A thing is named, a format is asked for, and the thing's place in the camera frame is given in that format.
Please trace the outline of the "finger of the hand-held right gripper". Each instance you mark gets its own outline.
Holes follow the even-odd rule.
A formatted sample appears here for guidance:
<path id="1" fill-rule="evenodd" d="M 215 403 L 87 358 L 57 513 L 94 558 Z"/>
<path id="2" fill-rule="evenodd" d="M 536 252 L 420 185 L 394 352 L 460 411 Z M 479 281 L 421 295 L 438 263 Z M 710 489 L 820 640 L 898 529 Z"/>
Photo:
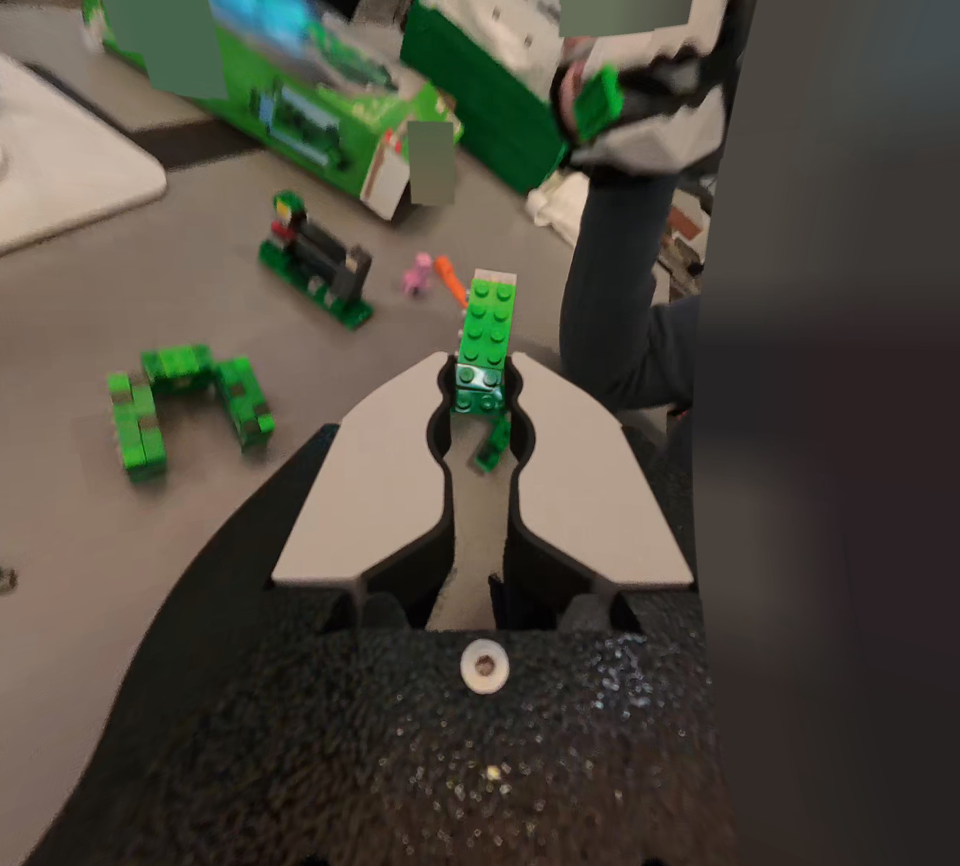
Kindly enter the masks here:
<path id="1" fill-rule="evenodd" d="M 692 0 L 687 21 L 654 30 L 582 40 L 562 68 L 562 92 L 581 92 L 601 68 L 620 88 L 644 97 L 732 93 L 731 0 Z"/>
<path id="2" fill-rule="evenodd" d="M 627 92 L 618 120 L 575 147 L 570 165 L 628 175 L 714 171 L 726 141 L 726 98 L 723 90 L 692 98 Z"/>

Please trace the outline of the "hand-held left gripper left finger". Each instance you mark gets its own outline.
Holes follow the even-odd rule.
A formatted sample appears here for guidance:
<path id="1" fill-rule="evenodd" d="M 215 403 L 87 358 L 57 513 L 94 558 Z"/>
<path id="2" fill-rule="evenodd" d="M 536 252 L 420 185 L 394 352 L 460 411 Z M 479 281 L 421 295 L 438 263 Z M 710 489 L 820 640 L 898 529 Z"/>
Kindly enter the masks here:
<path id="1" fill-rule="evenodd" d="M 453 568 L 455 358 L 432 353 L 342 418 L 270 575 L 282 588 L 387 594 L 415 629 Z"/>

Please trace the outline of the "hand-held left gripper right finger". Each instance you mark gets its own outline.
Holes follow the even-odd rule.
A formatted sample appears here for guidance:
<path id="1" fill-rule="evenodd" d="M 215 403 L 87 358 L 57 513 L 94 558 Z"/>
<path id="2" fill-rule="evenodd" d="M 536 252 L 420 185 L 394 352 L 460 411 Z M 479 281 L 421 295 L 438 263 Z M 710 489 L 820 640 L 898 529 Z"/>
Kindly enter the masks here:
<path id="1" fill-rule="evenodd" d="M 618 418 L 527 353 L 506 366 L 510 475 L 502 626 L 546 630 L 576 605 L 615 625 L 632 595 L 695 583 Z"/>

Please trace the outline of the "green and grey brick assembly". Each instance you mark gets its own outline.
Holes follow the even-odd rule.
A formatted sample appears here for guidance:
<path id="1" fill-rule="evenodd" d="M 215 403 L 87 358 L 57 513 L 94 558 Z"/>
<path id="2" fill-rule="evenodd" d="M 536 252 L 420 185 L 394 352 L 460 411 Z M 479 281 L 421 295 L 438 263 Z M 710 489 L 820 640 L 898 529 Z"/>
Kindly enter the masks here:
<path id="1" fill-rule="evenodd" d="M 466 296 L 455 370 L 452 410 L 498 415 L 505 400 L 505 368 L 517 293 L 517 275 L 478 268 Z"/>

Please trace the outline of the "person's right forearm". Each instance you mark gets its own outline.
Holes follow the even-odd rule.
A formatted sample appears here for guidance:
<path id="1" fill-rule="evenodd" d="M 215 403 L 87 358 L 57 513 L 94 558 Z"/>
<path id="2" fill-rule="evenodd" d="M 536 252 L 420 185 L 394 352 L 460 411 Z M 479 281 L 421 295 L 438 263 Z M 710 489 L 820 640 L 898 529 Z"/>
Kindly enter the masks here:
<path id="1" fill-rule="evenodd" d="M 564 288 L 565 375 L 612 412 L 693 403 L 699 298 L 654 305 L 677 174 L 589 181 Z"/>

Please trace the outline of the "grey desk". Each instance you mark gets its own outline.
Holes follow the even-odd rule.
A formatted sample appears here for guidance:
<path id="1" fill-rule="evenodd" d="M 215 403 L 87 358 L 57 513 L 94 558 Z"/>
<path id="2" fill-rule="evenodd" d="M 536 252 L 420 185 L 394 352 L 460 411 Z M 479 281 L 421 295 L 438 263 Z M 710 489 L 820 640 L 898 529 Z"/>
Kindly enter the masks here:
<path id="1" fill-rule="evenodd" d="M 350 331 L 258 260 L 272 198 L 371 254 Z M 454 339 L 396 297 L 409 260 L 267 151 L 2 261 L 2 864 L 733 864 L 699 597 L 617 631 L 368 628 L 270 584 L 349 408 Z M 246 356 L 275 418 L 242 452 L 214 394 L 158 401 L 132 482 L 108 376 L 146 351 Z"/>

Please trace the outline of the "crumpled white paper bag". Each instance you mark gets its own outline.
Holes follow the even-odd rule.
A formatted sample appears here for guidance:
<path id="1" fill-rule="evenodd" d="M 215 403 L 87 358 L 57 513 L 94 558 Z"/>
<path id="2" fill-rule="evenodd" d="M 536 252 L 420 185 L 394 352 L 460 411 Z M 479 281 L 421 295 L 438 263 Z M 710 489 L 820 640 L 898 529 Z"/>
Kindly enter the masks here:
<path id="1" fill-rule="evenodd" d="M 575 247 L 590 180 L 580 171 L 556 170 L 526 197 L 525 210 L 534 225 L 548 227 Z"/>

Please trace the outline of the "green plastic bin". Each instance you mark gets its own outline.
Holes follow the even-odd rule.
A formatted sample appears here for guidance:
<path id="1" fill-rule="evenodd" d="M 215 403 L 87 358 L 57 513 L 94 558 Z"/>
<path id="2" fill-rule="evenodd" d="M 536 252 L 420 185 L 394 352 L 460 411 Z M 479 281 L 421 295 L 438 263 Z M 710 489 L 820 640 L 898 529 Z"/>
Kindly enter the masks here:
<path id="1" fill-rule="evenodd" d="M 462 147 L 509 188 L 528 194 L 566 151 L 551 106 L 448 20 L 439 1 L 411 0 L 400 60 L 452 98 Z"/>

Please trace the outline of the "white printed paper bag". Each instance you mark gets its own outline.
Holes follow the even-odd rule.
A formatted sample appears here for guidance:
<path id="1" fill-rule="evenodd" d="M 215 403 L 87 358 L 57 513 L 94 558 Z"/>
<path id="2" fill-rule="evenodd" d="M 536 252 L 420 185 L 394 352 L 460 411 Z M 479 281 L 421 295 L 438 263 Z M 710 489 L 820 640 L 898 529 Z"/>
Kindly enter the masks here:
<path id="1" fill-rule="evenodd" d="M 441 0 L 439 9 L 516 75 L 558 65 L 558 26 L 532 0 Z"/>

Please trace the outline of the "green U-shaped brick structure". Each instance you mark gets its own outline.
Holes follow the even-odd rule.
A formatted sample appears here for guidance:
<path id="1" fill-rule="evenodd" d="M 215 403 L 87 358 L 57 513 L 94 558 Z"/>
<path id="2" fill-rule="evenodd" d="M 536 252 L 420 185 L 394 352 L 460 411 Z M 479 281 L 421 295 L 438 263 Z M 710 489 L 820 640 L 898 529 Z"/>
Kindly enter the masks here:
<path id="1" fill-rule="evenodd" d="M 217 359 L 205 344 L 143 352 L 139 369 L 110 374 L 106 389 L 119 460 L 132 482 L 167 470 L 160 400 L 214 394 L 242 452 L 266 447 L 277 428 L 249 358 Z"/>

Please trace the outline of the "orange brick piece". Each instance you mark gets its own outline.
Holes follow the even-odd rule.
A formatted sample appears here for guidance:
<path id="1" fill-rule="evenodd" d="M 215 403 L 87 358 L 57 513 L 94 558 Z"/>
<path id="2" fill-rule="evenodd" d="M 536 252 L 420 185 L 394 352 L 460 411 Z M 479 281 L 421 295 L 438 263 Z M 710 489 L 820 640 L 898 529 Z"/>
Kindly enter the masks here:
<path id="1" fill-rule="evenodd" d="M 469 292 L 456 274 L 450 258 L 439 255 L 433 260 L 434 272 L 462 309 L 469 305 Z"/>

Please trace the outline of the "dark brick build green base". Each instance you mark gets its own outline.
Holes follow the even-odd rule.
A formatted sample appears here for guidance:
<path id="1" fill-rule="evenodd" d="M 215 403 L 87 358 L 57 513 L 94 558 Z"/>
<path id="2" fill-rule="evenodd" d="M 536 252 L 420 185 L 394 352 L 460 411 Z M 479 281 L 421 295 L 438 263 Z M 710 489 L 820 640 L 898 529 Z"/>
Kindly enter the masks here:
<path id="1" fill-rule="evenodd" d="M 373 257 L 362 245 L 345 246 L 313 220 L 302 198 L 292 190 L 271 199 L 270 232 L 258 249 L 258 260 L 285 284 L 350 331 L 374 313 L 364 299 Z"/>

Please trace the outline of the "green toy brick box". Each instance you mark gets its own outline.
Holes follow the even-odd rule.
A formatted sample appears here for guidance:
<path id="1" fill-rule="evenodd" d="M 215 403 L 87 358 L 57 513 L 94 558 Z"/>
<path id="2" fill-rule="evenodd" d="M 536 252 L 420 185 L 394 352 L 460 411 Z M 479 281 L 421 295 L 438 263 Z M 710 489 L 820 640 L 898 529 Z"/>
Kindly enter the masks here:
<path id="1" fill-rule="evenodd" d="M 324 0 L 81 0 L 97 44 L 390 221 L 412 123 L 463 126 Z"/>

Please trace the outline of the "black tape strip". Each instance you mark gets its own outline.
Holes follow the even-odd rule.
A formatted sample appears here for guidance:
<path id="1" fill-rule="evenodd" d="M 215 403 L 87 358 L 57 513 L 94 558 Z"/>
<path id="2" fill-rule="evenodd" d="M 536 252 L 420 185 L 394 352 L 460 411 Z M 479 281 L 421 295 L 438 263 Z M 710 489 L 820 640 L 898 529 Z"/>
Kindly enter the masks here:
<path id="1" fill-rule="evenodd" d="M 151 155 L 168 172 L 266 150 L 258 140 L 216 117 L 141 129 L 125 127 L 49 69 L 32 62 L 21 65 Z"/>

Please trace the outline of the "white booklet stand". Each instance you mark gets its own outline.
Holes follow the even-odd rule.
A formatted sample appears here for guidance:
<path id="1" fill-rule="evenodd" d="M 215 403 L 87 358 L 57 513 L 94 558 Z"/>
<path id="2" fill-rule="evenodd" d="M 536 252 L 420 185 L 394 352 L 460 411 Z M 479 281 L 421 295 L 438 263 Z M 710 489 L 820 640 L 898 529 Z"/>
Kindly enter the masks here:
<path id="1" fill-rule="evenodd" d="M 160 198 L 161 163 L 1 56 L 1 254 Z"/>

